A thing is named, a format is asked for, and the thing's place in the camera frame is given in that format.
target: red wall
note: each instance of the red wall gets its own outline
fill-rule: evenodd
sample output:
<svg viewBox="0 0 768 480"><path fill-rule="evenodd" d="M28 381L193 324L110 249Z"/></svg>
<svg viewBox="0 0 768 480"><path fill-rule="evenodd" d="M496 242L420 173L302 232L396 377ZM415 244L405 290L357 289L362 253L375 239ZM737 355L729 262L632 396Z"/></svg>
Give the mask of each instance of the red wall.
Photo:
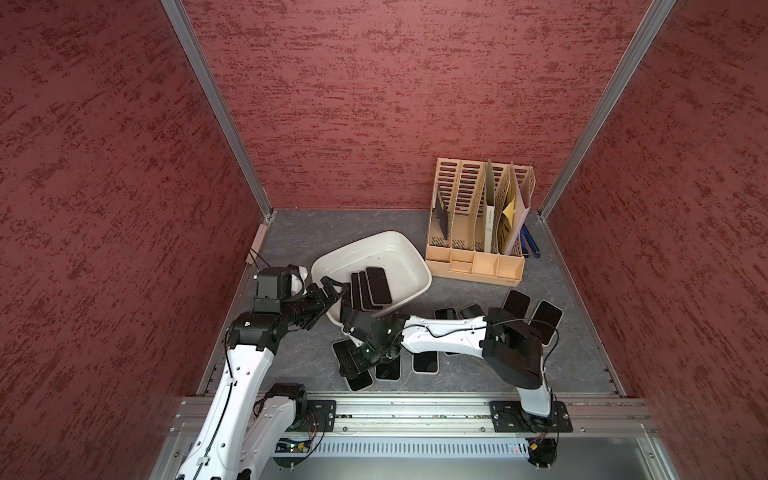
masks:
<svg viewBox="0 0 768 480"><path fill-rule="evenodd" d="M768 478L768 4L679 0L551 227L685 478Z"/></svg>
<svg viewBox="0 0 768 480"><path fill-rule="evenodd" d="M270 199L299 208L427 208L438 156L533 164L539 203L648 4L185 2Z"/></svg>
<svg viewBox="0 0 768 480"><path fill-rule="evenodd" d="M145 480L256 203L160 2L4 2L0 70L0 476Z"/></svg>

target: white bowl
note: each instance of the white bowl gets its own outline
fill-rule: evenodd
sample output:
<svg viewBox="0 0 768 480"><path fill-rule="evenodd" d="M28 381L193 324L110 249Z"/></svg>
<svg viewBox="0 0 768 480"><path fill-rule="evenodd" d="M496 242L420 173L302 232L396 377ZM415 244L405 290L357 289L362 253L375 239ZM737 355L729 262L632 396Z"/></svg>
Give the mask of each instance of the white bowl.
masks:
<svg viewBox="0 0 768 480"><path fill-rule="evenodd" d="M385 270L392 305L372 313L379 317L397 310L432 285L432 274L421 254L400 232L381 232L323 255L312 265L312 281L329 276L337 282L349 283L352 273L367 266L380 266ZM328 311L328 318L338 326L341 301Z"/></svg>

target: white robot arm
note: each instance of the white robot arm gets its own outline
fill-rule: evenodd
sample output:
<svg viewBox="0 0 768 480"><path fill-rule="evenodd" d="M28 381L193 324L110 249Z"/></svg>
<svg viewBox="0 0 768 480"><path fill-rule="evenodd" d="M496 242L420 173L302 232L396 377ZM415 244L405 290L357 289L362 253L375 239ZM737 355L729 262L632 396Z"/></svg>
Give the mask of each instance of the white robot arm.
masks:
<svg viewBox="0 0 768 480"><path fill-rule="evenodd" d="M323 288L312 284L305 290L305 279L306 269L297 266L259 272L256 308L227 330L224 373L178 480L258 478L280 437L294 422L304 421L304 388L278 384L266 394L246 435L261 382L288 328L311 329L346 288L323 277Z"/></svg>
<svg viewBox="0 0 768 480"><path fill-rule="evenodd" d="M434 320L410 316L402 330L400 345L411 353L445 352L464 353L483 358L481 343L485 340L485 316L465 320ZM540 417L549 417L551 392L544 373L544 359L541 362L541 385L535 389L515 386L520 395L522 408Z"/></svg>
<svg viewBox="0 0 768 480"><path fill-rule="evenodd" d="M304 291L305 278L306 270L295 266L260 272L254 299L257 307L241 314L228 330L224 374L177 480L255 480L285 431L305 420L303 387L278 384L267 393L255 423L246 433L261 382L288 328L311 329L346 288L343 283L323 277L322 288L312 284ZM531 327L509 317L504 310L490 309L487 316L464 320L398 314L373 319L343 306L344 331L362 345L339 354L339 371L354 378L396 358L401 348L411 353L439 351L476 356L517 388L521 408L533 419L531 423L546 428L552 407L541 342Z"/></svg>

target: smartphone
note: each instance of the smartphone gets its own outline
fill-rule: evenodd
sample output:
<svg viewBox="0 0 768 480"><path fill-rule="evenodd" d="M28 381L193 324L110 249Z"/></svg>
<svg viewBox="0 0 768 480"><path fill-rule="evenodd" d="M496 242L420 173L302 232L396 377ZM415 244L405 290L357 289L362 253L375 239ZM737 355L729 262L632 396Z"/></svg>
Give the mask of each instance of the smartphone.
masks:
<svg viewBox="0 0 768 480"><path fill-rule="evenodd" d="M473 303L470 306L465 306L459 310L463 319L475 318L476 316L484 316L485 312L482 311L482 307L477 303Z"/></svg>
<svg viewBox="0 0 768 480"><path fill-rule="evenodd" d="M351 339L342 340L341 342L336 342L333 344L333 353L336 354L336 361L341 363L339 360L339 356L344 353L348 352L351 349L357 348L355 346L355 343ZM371 378L371 373L366 370L365 372L360 373L357 377L353 379L344 378L346 380L346 384L349 387L350 390L353 392L359 392L360 390L367 389L371 385L373 385L373 378Z"/></svg>
<svg viewBox="0 0 768 480"><path fill-rule="evenodd" d="M376 366L377 380L400 380L400 357Z"/></svg>
<svg viewBox="0 0 768 480"><path fill-rule="evenodd" d="M527 318L525 315L528 314L528 306L530 304L530 296L517 290L509 290L502 308L510 312L514 318Z"/></svg>
<svg viewBox="0 0 768 480"><path fill-rule="evenodd" d="M350 279L352 287L349 289L350 295L352 295L352 310L362 310L362 304L360 302L360 278L359 273L352 274Z"/></svg>
<svg viewBox="0 0 768 480"><path fill-rule="evenodd" d="M438 308L435 310L435 319L436 320L457 320L458 315L456 314L455 308ZM457 352L443 352L446 355L458 355Z"/></svg>
<svg viewBox="0 0 768 480"><path fill-rule="evenodd" d="M368 277L368 289L371 293L371 303L374 305L389 305L392 303L392 294L389 292L389 283L386 281L386 272L380 266L366 268Z"/></svg>
<svg viewBox="0 0 768 480"><path fill-rule="evenodd" d="M371 302L371 290L368 288L368 275L364 271L359 274L360 280L360 301L362 302L363 312L372 312L374 310L381 310L383 306L376 306Z"/></svg>
<svg viewBox="0 0 768 480"><path fill-rule="evenodd" d="M414 353L413 356L413 371L416 373L428 373L435 375L438 371L438 353L437 352L422 352Z"/></svg>
<svg viewBox="0 0 768 480"><path fill-rule="evenodd" d="M530 324L532 328L538 331L543 346L549 346L549 343L552 341L552 336L554 335L554 329L558 328L562 316L563 311L549 303L547 300L542 300L538 303L536 311L533 312L532 317L532 319L538 321L530 322Z"/></svg>

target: mounting plate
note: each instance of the mounting plate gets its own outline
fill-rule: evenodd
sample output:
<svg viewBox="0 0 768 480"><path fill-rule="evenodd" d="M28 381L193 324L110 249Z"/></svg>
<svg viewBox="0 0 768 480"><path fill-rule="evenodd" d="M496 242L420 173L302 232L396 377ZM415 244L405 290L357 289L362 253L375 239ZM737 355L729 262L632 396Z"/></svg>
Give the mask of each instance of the mounting plate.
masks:
<svg viewBox="0 0 768 480"><path fill-rule="evenodd" d="M315 415L315 423L309 425L308 422L312 422L312 416L309 419L302 419L301 422L294 423L288 427L288 432L305 432L308 428L314 430L317 429L318 433L333 431L333 424L336 423L336 400L307 400L306 401L307 412L313 412Z"/></svg>
<svg viewBox="0 0 768 480"><path fill-rule="evenodd" d="M563 402L553 402L549 419L531 423L531 415L525 413L520 402L490 402L491 420L496 433L544 433L574 431Z"/></svg>

